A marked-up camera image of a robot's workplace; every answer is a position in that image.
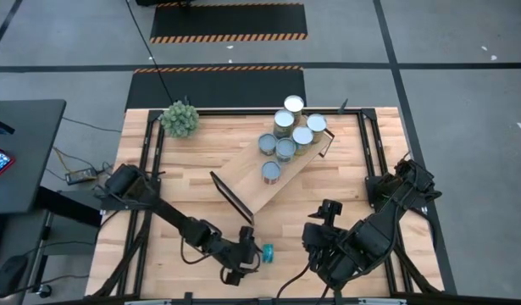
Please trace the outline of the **black aluminium table frame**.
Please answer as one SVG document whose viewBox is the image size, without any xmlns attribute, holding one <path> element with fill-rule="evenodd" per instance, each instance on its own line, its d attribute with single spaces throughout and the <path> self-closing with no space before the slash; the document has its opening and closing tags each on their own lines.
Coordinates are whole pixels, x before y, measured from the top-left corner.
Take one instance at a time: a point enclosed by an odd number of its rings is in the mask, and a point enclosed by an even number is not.
<svg viewBox="0 0 521 305">
<path fill-rule="evenodd" d="M 189 265 L 200 255 L 180 244 L 178 231 L 154 218 L 147 242 L 141 296 L 174 303 L 191 293 L 192 301 L 253 303 L 275 297 L 281 305 L 321 302 L 332 305 L 334 295 L 304 267 L 308 255 L 302 247 L 302 229 L 325 198 L 340 201 L 335 220 L 349 228 L 369 215 L 364 179 L 370 169 L 393 169 L 408 150 L 396 108 L 377 108 L 376 122 L 360 118 L 355 110 L 338 114 L 327 109 L 329 130 L 335 135 L 326 155 L 316 157 L 273 199 L 255 213 L 255 236 L 274 245 L 274 261 L 262 265 L 238 286 L 220 281 L 220 265 L 208 258 Z M 245 220 L 223 198 L 211 179 L 216 171 L 253 140 L 271 130 L 271 109 L 221 110 L 204 108 L 201 126 L 190 139 L 158 141 L 158 130 L 147 123 L 146 109 L 125 115 L 116 163 L 138 164 L 141 157 L 159 161 L 161 194 L 182 213 L 206 219 L 229 239 L 236 239 Z"/>
</svg>

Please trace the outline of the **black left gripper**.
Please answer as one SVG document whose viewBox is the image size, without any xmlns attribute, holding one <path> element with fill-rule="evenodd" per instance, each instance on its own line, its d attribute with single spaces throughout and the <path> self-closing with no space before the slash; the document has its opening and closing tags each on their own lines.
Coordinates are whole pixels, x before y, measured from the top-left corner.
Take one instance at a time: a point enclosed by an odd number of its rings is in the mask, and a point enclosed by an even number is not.
<svg viewBox="0 0 521 305">
<path fill-rule="evenodd" d="M 255 273 L 263 264 L 262 260 L 253 263 L 256 257 L 256 248 L 262 248 L 263 242 L 253 236 L 254 229 L 250 226 L 242 226 L 239 233 L 239 241 L 231 243 L 228 250 L 224 253 L 225 268 L 228 270 L 224 277 L 226 285 L 238 286 L 242 278 L 246 275 Z"/>
</svg>

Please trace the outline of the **black hazard-striped floor mat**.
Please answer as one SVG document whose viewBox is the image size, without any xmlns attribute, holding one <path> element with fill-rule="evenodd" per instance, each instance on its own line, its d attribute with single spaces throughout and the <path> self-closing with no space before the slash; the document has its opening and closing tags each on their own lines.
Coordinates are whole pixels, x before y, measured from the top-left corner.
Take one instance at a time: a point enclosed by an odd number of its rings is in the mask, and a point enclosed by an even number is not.
<svg viewBox="0 0 521 305">
<path fill-rule="evenodd" d="M 307 37 L 301 3 L 164 3 L 156 7 L 150 42 L 297 41 Z"/>
<path fill-rule="evenodd" d="M 204 65 L 137 69 L 126 108 L 167 108 L 188 100 L 196 108 L 278 108 L 306 100 L 299 65 Z"/>
</svg>

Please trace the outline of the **Peach labelled tin can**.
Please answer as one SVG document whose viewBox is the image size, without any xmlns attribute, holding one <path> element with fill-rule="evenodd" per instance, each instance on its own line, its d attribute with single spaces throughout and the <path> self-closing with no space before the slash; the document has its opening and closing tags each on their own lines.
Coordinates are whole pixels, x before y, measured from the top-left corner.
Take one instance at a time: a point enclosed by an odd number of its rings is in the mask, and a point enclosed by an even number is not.
<svg viewBox="0 0 521 305">
<path fill-rule="evenodd" d="M 305 102 L 298 95 L 290 95 L 285 98 L 284 108 L 293 114 L 294 125 L 298 125 L 300 123 L 304 106 Z"/>
</svg>

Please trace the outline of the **silver tin can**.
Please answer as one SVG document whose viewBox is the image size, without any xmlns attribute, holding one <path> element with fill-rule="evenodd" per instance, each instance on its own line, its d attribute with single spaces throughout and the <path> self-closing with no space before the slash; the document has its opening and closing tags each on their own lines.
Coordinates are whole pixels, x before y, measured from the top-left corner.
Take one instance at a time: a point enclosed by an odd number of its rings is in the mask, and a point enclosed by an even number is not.
<svg viewBox="0 0 521 305">
<path fill-rule="evenodd" d="M 277 138 L 270 133 L 261 135 L 258 138 L 258 149 L 260 153 L 271 156 L 275 153 Z"/>
<path fill-rule="evenodd" d="M 275 161 L 266 162 L 261 169 L 263 182 L 267 185 L 276 184 L 281 176 L 281 167 Z"/>
<path fill-rule="evenodd" d="M 296 151 L 296 145 L 290 138 L 281 138 L 276 142 L 275 153 L 280 163 L 289 163 Z"/>
</svg>

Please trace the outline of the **green labelled tin can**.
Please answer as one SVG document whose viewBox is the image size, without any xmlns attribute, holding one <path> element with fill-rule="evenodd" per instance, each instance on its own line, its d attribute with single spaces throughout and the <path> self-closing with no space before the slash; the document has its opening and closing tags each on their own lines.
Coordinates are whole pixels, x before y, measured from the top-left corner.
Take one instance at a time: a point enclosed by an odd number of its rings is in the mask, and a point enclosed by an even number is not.
<svg viewBox="0 0 521 305">
<path fill-rule="evenodd" d="M 313 133 L 312 143 L 318 143 L 327 128 L 327 122 L 322 114 L 311 114 L 307 119 L 307 127 Z"/>
</svg>

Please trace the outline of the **green artificial plant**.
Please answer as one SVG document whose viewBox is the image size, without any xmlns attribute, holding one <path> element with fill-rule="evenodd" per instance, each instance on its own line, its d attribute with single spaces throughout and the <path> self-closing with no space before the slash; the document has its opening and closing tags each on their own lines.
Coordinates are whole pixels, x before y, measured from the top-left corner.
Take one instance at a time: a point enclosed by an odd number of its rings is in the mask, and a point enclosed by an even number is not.
<svg viewBox="0 0 521 305">
<path fill-rule="evenodd" d="M 191 137 L 199 128 L 199 114 L 195 107 L 177 101 L 159 117 L 165 135 L 172 138 Z"/>
</svg>

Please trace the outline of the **black power adapter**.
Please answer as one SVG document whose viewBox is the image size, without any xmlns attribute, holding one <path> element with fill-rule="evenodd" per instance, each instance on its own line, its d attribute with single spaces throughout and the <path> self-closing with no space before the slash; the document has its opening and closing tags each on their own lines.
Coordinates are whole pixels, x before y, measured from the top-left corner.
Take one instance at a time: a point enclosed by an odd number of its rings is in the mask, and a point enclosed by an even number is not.
<svg viewBox="0 0 521 305">
<path fill-rule="evenodd" d="M 81 169 L 71 171 L 64 176 L 66 183 L 69 186 L 94 181 L 98 177 L 98 173 L 94 168 Z"/>
</svg>

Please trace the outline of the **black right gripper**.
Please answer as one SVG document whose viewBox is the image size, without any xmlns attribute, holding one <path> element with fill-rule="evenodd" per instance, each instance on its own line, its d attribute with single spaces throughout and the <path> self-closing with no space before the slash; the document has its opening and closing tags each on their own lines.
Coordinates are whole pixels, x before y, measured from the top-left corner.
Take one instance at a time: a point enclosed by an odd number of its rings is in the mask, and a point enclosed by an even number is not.
<svg viewBox="0 0 521 305">
<path fill-rule="evenodd" d="M 303 227 L 302 244 L 309 258 L 321 258 L 323 251 L 340 251 L 348 254 L 348 247 L 344 245 L 344 238 L 348 237 L 349 230 L 329 226 L 335 217 L 341 215 L 342 203 L 324 199 L 321 210 L 308 215 L 311 219 L 322 221 L 322 225 L 307 222 Z"/>
</svg>

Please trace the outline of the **black office desk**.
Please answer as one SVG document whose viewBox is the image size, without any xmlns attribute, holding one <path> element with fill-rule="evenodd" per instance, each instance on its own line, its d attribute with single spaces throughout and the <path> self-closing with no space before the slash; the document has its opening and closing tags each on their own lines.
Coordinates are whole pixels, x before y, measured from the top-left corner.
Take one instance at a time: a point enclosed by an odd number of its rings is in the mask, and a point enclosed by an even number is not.
<svg viewBox="0 0 521 305">
<path fill-rule="evenodd" d="M 0 175 L 0 214 L 35 206 L 65 107 L 62 99 L 0 101 L 0 121 L 14 129 L 0 135 L 0 149 L 14 160 Z"/>
</svg>

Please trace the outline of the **black computer mouse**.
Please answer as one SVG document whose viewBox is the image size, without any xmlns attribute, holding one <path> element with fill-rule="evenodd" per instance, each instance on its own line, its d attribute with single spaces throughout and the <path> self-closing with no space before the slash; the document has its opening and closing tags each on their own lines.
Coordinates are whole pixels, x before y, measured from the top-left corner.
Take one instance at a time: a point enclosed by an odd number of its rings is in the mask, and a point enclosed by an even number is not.
<svg viewBox="0 0 521 305">
<path fill-rule="evenodd" d="M 0 268 L 0 296 L 18 289 L 27 264 L 28 258 L 23 255 L 13 256 L 3 264 Z"/>
</svg>

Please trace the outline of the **dark grey side desk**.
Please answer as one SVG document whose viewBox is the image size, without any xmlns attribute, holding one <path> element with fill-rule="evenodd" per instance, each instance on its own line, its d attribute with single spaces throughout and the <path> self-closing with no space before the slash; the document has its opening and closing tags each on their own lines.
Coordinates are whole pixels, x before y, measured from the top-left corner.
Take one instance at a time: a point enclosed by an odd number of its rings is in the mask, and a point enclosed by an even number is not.
<svg viewBox="0 0 521 305">
<path fill-rule="evenodd" d="M 47 222 L 47 212 L 36 210 L 31 213 L 7 215 L 0 241 L 0 269 L 13 256 L 27 254 L 27 264 L 19 278 L 18 288 L 32 284 L 36 272 L 36 249 Z"/>
</svg>

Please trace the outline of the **Peas labelled tin can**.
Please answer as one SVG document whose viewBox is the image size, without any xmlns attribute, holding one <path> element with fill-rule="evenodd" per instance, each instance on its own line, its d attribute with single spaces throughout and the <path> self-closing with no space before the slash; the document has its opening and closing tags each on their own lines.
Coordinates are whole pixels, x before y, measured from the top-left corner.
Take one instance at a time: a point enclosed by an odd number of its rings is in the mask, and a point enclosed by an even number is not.
<svg viewBox="0 0 521 305">
<path fill-rule="evenodd" d="M 273 134 L 276 138 L 290 137 L 295 122 L 294 114 L 288 110 L 281 109 L 274 115 Z"/>
</svg>

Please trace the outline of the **Corn labelled tin can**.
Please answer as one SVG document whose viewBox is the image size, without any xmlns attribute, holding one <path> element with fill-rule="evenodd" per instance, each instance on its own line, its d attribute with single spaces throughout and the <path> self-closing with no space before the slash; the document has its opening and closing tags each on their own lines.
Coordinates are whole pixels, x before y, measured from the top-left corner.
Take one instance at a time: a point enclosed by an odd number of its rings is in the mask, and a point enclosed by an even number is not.
<svg viewBox="0 0 521 305">
<path fill-rule="evenodd" d="M 313 142 L 313 132 L 307 126 L 298 126 L 292 132 L 292 140 L 296 146 L 296 155 L 307 152 Z"/>
</svg>

